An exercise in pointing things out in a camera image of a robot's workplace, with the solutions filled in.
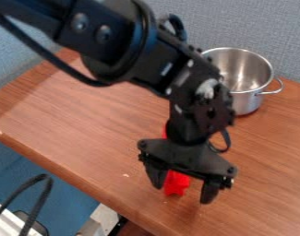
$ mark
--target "wooden table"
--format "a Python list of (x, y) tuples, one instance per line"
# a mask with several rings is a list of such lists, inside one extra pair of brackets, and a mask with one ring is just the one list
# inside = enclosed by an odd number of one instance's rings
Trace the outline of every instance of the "wooden table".
[(300, 84), (285, 80), (229, 129), (239, 175), (209, 206), (201, 181), (164, 197), (136, 161), (135, 142), (160, 136), (166, 117), (167, 102), (142, 88), (90, 88), (47, 63), (0, 90), (0, 142), (152, 234), (298, 236)]

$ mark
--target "stainless steel pot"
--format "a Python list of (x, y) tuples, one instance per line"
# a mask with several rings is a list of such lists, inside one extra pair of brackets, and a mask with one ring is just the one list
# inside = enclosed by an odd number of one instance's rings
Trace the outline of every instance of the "stainless steel pot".
[[(215, 48), (205, 51), (202, 56), (221, 70), (222, 83), (230, 90), (237, 115), (255, 111), (263, 95), (275, 94), (284, 89), (281, 80), (274, 78), (270, 63), (258, 54), (243, 49)], [(273, 79), (278, 82), (279, 89), (265, 91)]]

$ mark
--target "gray wall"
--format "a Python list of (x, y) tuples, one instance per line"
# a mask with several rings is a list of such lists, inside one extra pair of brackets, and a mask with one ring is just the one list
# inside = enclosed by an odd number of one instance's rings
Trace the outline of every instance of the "gray wall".
[(275, 74), (300, 82), (300, 0), (146, 0), (156, 17), (182, 17), (190, 43), (203, 50), (259, 53)]

